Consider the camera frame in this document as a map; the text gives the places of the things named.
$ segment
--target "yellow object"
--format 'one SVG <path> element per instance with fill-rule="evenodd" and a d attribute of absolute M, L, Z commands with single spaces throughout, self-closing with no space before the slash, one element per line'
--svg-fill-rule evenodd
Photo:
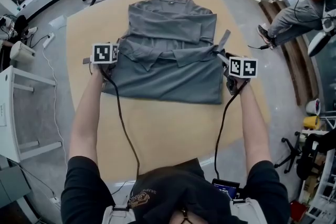
<path fill-rule="evenodd" d="M 320 126 L 320 118 L 318 116 L 305 117 L 303 125 L 306 128 L 316 130 Z"/>

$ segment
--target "screen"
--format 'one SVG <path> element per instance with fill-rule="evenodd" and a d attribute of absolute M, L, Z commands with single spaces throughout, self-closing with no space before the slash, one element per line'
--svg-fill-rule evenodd
<path fill-rule="evenodd" d="M 236 199 L 239 183 L 213 179 L 212 184 L 220 191 L 227 193 L 231 199 Z"/>

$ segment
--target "black t-shirt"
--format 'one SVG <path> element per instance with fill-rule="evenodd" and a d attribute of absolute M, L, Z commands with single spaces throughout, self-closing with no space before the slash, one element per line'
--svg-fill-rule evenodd
<path fill-rule="evenodd" d="M 231 216 L 228 196 L 204 179 L 201 168 L 186 164 L 159 168 L 137 180 L 129 201 L 136 222 L 169 223 L 172 213 L 182 207 L 208 223 L 243 222 Z M 243 195 L 259 202 L 268 224 L 287 223 L 287 190 L 271 162 L 259 162 L 251 169 Z M 71 158 L 61 197 L 63 223 L 101 224 L 111 205 L 112 196 L 97 165 L 86 157 Z"/>

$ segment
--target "hand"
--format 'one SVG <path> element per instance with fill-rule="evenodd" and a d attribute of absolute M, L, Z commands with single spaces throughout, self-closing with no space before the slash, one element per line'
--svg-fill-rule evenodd
<path fill-rule="evenodd" d="M 100 73 L 100 68 L 99 66 L 102 66 L 103 71 L 108 75 L 111 76 L 112 74 L 112 69 L 116 66 L 115 63 L 101 63 L 101 64 L 93 64 L 93 69 L 92 69 L 92 74 L 93 73 Z"/>
<path fill-rule="evenodd" d="M 9 41 L 7 41 L 7 40 L 3 40 L 2 41 L 2 45 L 6 46 L 6 47 L 12 47 L 14 44 L 11 43 L 11 42 L 9 42 Z"/>
<path fill-rule="evenodd" d="M 235 77 L 235 80 L 237 81 L 237 89 L 239 89 L 246 79 L 241 79 L 241 78 L 236 78 Z"/>

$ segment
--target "printed logo on shirt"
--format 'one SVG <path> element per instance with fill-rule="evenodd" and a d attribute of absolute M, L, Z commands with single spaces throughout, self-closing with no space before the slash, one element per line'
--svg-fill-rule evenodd
<path fill-rule="evenodd" d="M 139 194 L 130 198 L 128 202 L 129 207 L 133 209 L 134 207 L 137 207 L 139 205 L 146 204 L 151 198 L 150 194 L 156 194 L 156 191 L 152 189 L 143 189 Z"/>

